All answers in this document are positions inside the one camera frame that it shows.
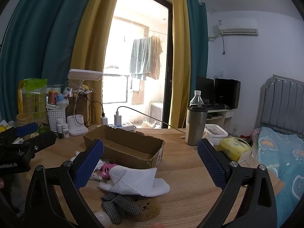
teal curtain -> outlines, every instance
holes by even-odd
[[[88,0],[20,0],[0,55],[2,119],[15,120],[20,80],[48,78],[64,84]]]
[[[189,14],[191,48],[189,99],[192,99],[196,89],[196,77],[207,76],[208,24],[205,3],[200,3],[199,0],[187,0],[187,6]]]

metal bolt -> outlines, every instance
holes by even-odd
[[[72,164],[72,162],[70,160],[67,160],[67,161],[63,162],[64,167],[69,167],[69,166],[71,166],[71,164]]]
[[[37,171],[42,170],[42,168],[43,168],[43,166],[41,164],[36,166]]]
[[[235,161],[231,161],[231,162],[230,162],[230,165],[231,165],[232,167],[237,167],[239,164],[238,164],[237,162],[235,162]]]
[[[261,170],[266,170],[266,166],[264,166],[263,164],[260,164],[259,168],[260,168]]]

drawer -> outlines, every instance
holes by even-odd
[[[226,112],[225,118],[233,117],[234,111]]]

bedding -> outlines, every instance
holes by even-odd
[[[285,184],[275,198],[280,227],[304,193],[304,141],[262,127],[254,150],[258,161]]]

door frame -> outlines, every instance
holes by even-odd
[[[167,46],[167,65],[165,77],[165,93],[163,106],[163,122],[169,123],[171,97],[172,97],[172,75],[173,75],[173,6],[166,0],[154,0],[168,9],[168,46]],[[162,123],[162,128],[168,128],[168,125]]]

